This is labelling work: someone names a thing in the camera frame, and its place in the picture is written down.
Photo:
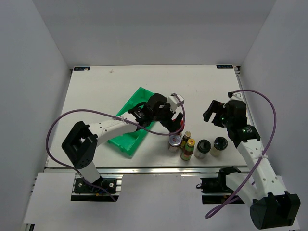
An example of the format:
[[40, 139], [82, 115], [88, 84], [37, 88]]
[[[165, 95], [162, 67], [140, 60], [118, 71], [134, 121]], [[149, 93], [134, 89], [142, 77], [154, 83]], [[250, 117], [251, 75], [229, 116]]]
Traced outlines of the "red cap sauce bottle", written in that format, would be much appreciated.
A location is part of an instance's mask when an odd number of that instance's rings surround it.
[[175, 132], [177, 135], [182, 136], [183, 130], [184, 130], [184, 121], [183, 121], [183, 119], [182, 119], [182, 120], [180, 121], [180, 127], [177, 128], [177, 129], [175, 129], [174, 132]]

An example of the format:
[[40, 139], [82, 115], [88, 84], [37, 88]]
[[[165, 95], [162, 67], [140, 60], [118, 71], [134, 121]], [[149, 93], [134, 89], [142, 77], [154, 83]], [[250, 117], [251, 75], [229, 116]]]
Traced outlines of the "silver lid glass jar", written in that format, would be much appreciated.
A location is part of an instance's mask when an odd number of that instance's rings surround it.
[[169, 136], [168, 149], [171, 152], [177, 152], [181, 144], [181, 136], [178, 134]]

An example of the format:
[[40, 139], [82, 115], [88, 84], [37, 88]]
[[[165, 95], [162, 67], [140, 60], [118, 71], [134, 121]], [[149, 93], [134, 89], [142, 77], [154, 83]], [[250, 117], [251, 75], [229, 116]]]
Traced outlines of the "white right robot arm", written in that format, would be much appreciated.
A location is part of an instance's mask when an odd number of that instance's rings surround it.
[[255, 184], [245, 183], [237, 196], [249, 207], [254, 226], [261, 230], [293, 225], [300, 199], [280, 183], [269, 160], [262, 154], [264, 148], [260, 135], [254, 126], [247, 123], [245, 102], [233, 99], [221, 103], [213, 100], [203, 114], [204, 119], [210, 118], [212, 113], [215, 113], [212, 123], [226, 128], [228, 137], [252, 171]]

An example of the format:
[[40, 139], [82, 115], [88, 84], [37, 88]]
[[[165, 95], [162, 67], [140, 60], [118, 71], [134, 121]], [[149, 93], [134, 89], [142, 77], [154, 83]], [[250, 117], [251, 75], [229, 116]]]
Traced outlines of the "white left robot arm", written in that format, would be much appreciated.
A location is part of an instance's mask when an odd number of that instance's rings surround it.
[[102, 178], [93, 162], [97, 146], [112, 138], [149, 129], [153, 122], [159, 122], [168, 132], [166, 136], [178, 134], [184, 129], [185, 112], [177, 113], [183, 107], [184, 98], [176, 93], [165, 97], [159, 93], [152, 95], [148, 101], [141, 102], [120, 116], [99, 112], [109, 120], [85, 124], [74, 124], [62, 143], [62, 149], [70, 159], [73, 167], [85, 181], [91, 192], [97, 192], [102, 186]]

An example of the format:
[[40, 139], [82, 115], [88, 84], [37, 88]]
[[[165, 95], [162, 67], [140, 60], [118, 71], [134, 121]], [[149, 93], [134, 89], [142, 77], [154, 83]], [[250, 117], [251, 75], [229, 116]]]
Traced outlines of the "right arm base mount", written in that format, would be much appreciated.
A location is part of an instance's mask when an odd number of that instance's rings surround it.
[[196, 185], [196, 189], [201, 190], [202, 204], [204, 205], [220, 205], [223, 204], [233, 190], [223, 188], [215, 178], [200, 178], [200, 183]]

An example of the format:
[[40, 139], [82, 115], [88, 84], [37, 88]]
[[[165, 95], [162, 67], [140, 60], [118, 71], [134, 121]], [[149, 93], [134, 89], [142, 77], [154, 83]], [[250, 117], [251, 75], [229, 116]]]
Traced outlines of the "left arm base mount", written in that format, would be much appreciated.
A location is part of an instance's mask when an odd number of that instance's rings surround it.
[[116, 202], [119, 198], [122, 177], [120, 175], [102, 175], [96, 187], [87, 184], [81, 176], [73, 181], [71, 201], [76, 202]]

